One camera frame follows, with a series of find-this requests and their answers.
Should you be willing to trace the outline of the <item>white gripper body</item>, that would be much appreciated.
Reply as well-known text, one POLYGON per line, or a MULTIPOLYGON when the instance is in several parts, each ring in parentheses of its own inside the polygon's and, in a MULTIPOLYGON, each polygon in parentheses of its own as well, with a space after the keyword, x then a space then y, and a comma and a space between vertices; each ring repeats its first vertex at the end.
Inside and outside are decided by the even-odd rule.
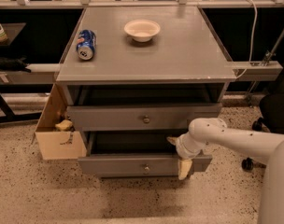
POLYGON ((176 150, 183 160, 191 160, 206 147, 206 138, 202 135, 184 133, 176 139, 176 150))

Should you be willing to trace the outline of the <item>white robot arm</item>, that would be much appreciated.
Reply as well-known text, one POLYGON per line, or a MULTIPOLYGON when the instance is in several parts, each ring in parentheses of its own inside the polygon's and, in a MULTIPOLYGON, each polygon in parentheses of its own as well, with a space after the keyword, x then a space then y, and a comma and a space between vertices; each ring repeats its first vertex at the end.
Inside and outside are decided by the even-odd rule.
POLYGON ((188 131, 168 142, 176 147, 178 178, 184 179, 192 160, 209 144, 218 144, 266 166, 257 224, 284 224, 284 134, 231 129, 224 120, 199 118, 188 131))

